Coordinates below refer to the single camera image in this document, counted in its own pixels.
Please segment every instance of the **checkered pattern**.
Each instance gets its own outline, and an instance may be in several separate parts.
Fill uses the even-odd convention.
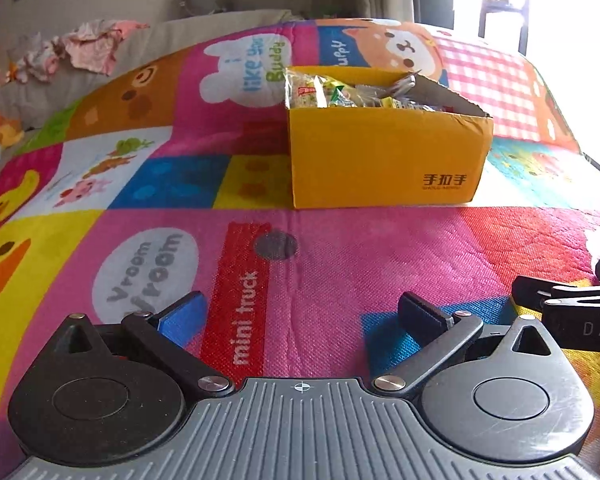
[[[486,46],[436,38],[449,87],[493,116],[499,137],[540,140],[523,59]]]

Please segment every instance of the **triangular cutout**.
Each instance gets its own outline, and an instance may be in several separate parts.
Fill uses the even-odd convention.
[[[88,352],[92,348],[84,329],[81,326],[72,326],[59,339],[56,345],[56,352],[77,354]]]
[[[513,345],[513,351],[521,354],[551,355],[549,347],[533,326],[525,326]]]

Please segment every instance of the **open box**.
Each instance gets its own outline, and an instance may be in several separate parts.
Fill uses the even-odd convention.
[[[293,70],[346,84],[391,86],[405,76],[375,68],[301,66]],[[459,204],[474,197],[493,138],[478,105],[416,75],[409,97],[455,113],[396,108],[292,108],[294,205],[331,208]]]

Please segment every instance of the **white oval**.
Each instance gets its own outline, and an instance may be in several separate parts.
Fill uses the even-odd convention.
[[[198,244],[186,231],[137,233],[104,260],[93,282],[93,308],[102,323],[119,323],[138,310],[160,312],[191,291],[198,261]]]

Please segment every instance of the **play mat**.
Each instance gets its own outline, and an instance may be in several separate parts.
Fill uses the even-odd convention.
[[[292,64],[419,70],[478,103],[496,138],[474,201],[293,211]],[[522,56],[387,20],[197,44],[60,112],[0,173],[0,478],[23,458],[11,392],[69,313],[116,323],[197,289],[208,309],[181,343],[234,380],[368,378],[417,350],[403,291],[506,323],[516,275],[589,284],[599,258],[600,174]],[[600,354],[568,357],[595,401],[581,456],[600,472]]]

